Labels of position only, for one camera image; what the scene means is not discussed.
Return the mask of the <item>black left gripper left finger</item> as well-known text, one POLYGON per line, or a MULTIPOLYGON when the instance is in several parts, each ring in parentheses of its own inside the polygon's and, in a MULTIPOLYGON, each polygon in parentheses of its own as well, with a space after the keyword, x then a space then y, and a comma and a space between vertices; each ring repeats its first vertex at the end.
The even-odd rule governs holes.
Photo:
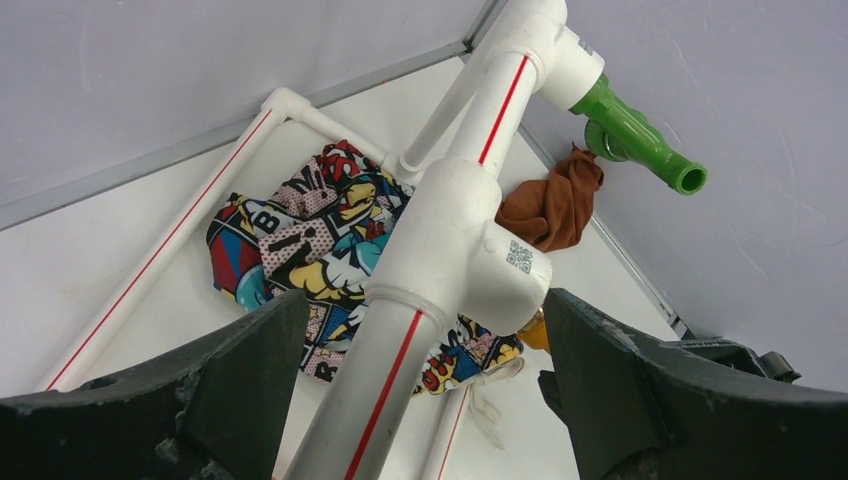
POLYGON ((309 307, 285 293, 80 387, 1 402, 5 479, 268 479, 309 307))

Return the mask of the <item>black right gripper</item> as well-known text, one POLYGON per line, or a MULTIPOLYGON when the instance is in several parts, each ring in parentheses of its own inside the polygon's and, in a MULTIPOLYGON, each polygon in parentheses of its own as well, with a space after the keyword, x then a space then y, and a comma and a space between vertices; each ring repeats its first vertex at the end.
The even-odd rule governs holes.
POLYGON ((688 339, 662 344, 662 373, 692 384, 717 385, 767 379, 792 384, 801 378, 776 351, 757 354, 751 348, 723 338, 688 339))

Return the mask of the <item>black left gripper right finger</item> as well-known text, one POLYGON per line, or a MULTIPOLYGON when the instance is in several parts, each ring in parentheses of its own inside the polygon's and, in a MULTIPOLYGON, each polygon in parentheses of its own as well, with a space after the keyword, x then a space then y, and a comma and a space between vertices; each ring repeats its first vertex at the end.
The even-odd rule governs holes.
POLYGON ((564 289, 544 315, 553 363, 538 384, 583 479, 843 479, 847 396, 753 378, 662 373, 662 344, 564 289))

